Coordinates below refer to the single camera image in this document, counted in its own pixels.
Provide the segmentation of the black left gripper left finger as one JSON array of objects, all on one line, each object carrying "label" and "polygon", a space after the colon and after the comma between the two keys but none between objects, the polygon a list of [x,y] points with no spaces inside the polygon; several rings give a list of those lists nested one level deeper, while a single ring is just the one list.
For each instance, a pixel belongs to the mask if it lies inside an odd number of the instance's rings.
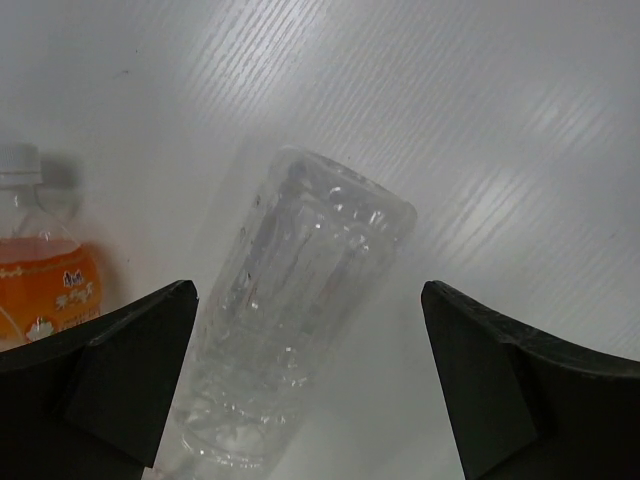
[{"label": "black left gripper left finger", "polygon": [[176,281],[1,355],[4,479],[139,479],[159,449],[196,316]]}]

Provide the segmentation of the clear bottle blue white cap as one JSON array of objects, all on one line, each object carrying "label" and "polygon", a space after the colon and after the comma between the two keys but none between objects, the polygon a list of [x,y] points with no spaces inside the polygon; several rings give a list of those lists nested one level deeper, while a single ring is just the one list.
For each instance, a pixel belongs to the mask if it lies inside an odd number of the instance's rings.
[{"label": "clear bottle blue white cap", "polygon": [[267,477],[416,219],[348,167],[282,148],[199,311],[150,477]]}]

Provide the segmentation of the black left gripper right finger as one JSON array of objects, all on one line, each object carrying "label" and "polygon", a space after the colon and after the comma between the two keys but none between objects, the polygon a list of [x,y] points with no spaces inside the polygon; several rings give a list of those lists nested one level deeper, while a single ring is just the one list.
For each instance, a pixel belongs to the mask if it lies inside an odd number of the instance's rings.
[{"label": "black left gripper right finger", "polygon": [[421,305],[465,478],[638,478],[638,362],[441,281],[425,283]]}]

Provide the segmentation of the clear bottle orange flower label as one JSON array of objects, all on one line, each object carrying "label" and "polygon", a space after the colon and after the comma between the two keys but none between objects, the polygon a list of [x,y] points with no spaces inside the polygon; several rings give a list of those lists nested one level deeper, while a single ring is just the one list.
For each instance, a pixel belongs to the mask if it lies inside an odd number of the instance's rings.
[{"label": "clear bottle orange flower label", "polygon": [[88,248],[42,206],[39,150],[1,145],[1,349],[101,315],[100,271]]}]

